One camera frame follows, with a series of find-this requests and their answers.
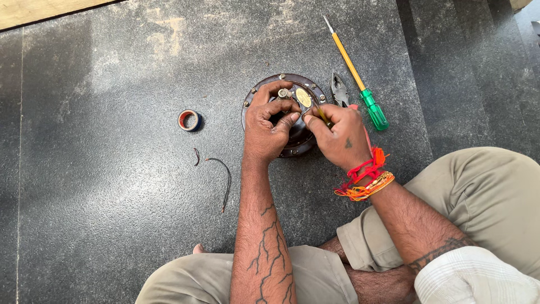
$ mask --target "brass label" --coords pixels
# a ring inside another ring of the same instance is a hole
[[[307,94],[306,91],[304,91],[304,89],[296,89],[296,99],[298,99],[298,101],[303,104],[304,107],[311,107],[311,97]]]

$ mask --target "khaki pants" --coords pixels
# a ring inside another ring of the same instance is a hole
[[[500,148],[471,148],[441,157],[405,187],[481,247],[540,280],[540,166]],[[382,272],[403,264],[377,212],[369,207],[337,229],[354,269]],[[298,303],[358,303],[335,253],[289,249]],[[154,272],[136,304],[229,303],[232,254],[195,254]]]

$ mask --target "blue tape roll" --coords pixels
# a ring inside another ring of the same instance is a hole
[[[195,117],[195,123],[190,128],[187,128],[185,126],[185,124],[184,124],[184,121],[185,121],[186,117],[188,117],[190,115],[193,115]],[[187,132],[195,132],[195,131],[197,131],[201,126],[201,122],[203,122],[203,118],[200,116],[199,113],[197,113],[197,112],[195,112],[193,110],[186,109],[186,110],[182,111],[180,113],[180,115],[178,115],[178,125],[181,127],[182,130],[187,131]]]

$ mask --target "shirt sleeve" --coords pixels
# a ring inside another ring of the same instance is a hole
[[[473,246],[434,259],[418,273],[414,287],[423,304],[540,304],[540,281]]]

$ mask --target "forearm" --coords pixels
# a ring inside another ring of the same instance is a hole
[[[287,244],[270,192],[268,165],[244,159],[231,303],[259,302],[296,303],[296,294]]]
[[[396,182],[370,199],[403,262],[416,273],[448,251],[475,245],[446,217]]]

